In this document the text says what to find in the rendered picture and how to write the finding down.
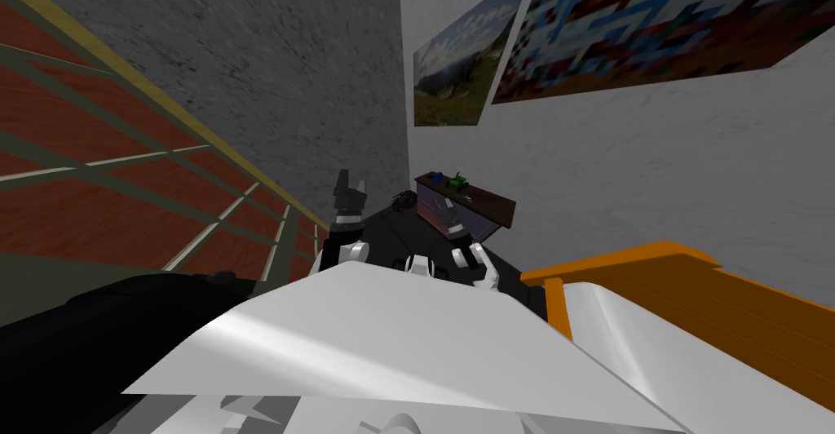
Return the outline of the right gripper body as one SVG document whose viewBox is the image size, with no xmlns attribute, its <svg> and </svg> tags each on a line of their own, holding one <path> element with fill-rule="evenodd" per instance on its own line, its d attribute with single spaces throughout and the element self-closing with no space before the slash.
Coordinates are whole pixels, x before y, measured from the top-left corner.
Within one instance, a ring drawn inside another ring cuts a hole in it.
<svg viewBox="0 0 835 434">
<path fill-rule="evenodd" d="M 466 235 L 466 228 L 460 222 L 455 204 L 449 198 L 439 201 L 438 209 L 440 219 L 448 230 L 448 238 L 459 238 Z"/>
</svg>

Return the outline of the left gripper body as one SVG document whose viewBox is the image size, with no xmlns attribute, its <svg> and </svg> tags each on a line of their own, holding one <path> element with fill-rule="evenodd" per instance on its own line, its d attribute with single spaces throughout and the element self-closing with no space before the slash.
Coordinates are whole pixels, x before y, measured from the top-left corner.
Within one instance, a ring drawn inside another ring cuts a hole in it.
<svg viewBox="0 0 835 434">
<path fill-rule="evenodd" d="M 354 188 L 334 190 L 334 208 L 338 215 L 361 215 L 366 205 L 367 194 Z"/>
</svg>

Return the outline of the dark brown sideboard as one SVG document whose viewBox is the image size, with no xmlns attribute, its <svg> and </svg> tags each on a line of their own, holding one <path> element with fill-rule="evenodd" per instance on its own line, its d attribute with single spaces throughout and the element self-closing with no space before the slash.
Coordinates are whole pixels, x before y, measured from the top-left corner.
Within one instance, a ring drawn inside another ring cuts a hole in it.
<svg viewBox="0 0 835 434">
<path fill-rule="evenodd" d="M 444 236 L 448 228 L 442 215 L 449 203 L 476 242 L 487 241 L 499 228 L 511 228 L 516 206 L 511 199 L 468 184 L 461 176 L 450 178 L 435 171 L 415 181 L 418 217 Z"/>
</svg>

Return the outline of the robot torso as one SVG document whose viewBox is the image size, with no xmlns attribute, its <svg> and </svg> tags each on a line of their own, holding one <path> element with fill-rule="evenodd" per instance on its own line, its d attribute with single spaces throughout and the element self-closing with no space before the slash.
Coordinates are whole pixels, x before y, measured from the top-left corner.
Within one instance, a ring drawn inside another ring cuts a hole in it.
<svg viewBox="0 0 835 434">
<path fill-rule="evenodd" d="M 356 261 L 238 304 L 127 391 L 406 401 L 683 431 L 509 295 Z"/>
</svg>

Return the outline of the landscape picture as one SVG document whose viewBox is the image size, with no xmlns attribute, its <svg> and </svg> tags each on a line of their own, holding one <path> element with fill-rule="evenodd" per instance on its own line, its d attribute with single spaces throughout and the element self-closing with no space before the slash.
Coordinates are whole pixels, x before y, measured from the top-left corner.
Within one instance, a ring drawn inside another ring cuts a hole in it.
<svg viewBox="0 0 835 434">
<path fill-rule="evenodd" d="M 483 0 L 413 53 L 416 127 L 476 126 L 522 0 Z"/>
</svg>

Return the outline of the colourful mosaic picture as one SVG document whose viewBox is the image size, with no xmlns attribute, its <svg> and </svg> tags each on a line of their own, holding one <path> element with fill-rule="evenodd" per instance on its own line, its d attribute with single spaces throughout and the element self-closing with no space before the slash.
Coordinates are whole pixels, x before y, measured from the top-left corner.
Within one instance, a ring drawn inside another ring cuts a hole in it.
<svg viewBox="0 0 835 434">
<path fill-rule="evenodd" d="M 531 0 L 497 104 L 767 69 L 835 26 L 835 0 Z"/>
</svg>

